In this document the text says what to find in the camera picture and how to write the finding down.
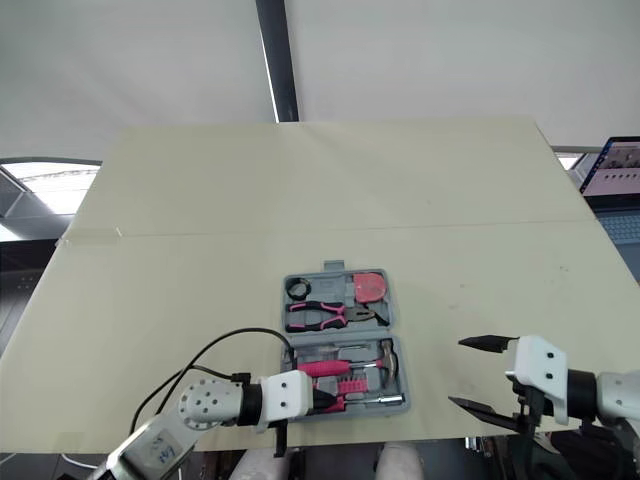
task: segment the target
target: robotic arm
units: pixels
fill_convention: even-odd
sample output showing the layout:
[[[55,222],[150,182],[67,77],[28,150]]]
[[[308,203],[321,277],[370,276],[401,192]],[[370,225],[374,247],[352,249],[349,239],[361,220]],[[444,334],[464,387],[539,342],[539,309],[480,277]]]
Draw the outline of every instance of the robotic arm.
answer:
[[[275,427],[276,454],[283,454],[287,420],[335,401],[314,391],[311,378],[299,370],[266,377],[257,384],[200,380],[185,389],[170,411],[156,415],[127,438],[89,480],[166,478],[198,439],[218,425],[254,425],[259,433]]]
[[[630,428],[636,439],[640,437],[640,371],[603,372],[596,376],[569,369],[566,353],[535,335],[519,338],[485,335],[459,343],[488,352],[506,352],[505,375],[513,383],[521,409],[506,416],[489,405],[449,398],[483,422],[529,437],[526,460],[529,464],[533,434],[542,415],[553,416],[561,425],[567,425],[570,417],[586,424],[598,418],[607,427]]]

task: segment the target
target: pink tape measure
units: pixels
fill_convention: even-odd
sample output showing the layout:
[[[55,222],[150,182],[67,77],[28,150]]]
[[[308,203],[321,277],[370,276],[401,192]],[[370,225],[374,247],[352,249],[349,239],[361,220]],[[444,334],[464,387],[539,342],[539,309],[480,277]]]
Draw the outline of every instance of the pink tape measure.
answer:
[[[387,293],[384,278],[377,273],[354,273],[353,284],[358,303],[377,302]]]

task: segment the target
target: table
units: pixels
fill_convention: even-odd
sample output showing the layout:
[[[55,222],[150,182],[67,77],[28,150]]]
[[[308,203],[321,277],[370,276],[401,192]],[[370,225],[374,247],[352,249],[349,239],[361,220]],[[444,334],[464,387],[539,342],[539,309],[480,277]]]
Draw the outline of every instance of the table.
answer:
[[[134,129],[0,361],[0,450],[111,450],[210,339],[279,328],[282,278],[328,259],[388,272],[412,407],[292,425],[291,445],[503,432],[447,399],[516,408],[504,357],[456,345],[467,336],[537,333],[572,368],[637,368],[637,285],[530,119]],[[276,341],[219,347],[205,365],[277,371]],[[197,448],[269,445],[218,428]]]

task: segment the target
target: white wall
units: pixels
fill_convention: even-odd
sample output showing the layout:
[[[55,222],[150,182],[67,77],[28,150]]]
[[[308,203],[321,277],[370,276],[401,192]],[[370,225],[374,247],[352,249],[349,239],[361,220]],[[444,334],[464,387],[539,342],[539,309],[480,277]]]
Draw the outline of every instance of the white wall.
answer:
[[[303,120],[530,114],[550,143],[640,134],[637,0],[288,0]]]
[[[102,160],[131,125],[273,120],[253,1],[0,2],[0,157]]]

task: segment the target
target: pink pliers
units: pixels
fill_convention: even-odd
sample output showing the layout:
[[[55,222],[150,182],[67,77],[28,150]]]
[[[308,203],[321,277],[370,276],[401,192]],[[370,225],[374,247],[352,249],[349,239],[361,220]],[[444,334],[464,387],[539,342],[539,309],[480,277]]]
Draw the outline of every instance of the pink pliers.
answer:
[[[376,312],[364,307],[345,307],[340,302],[300,302],[287,305],[287,312],[317,310],[335,314],[328,320],[305,325],[290,323],[285,327],[287,332],[319,332],[325,328],[344,328],[349,322],[362,322],[376,317]]]

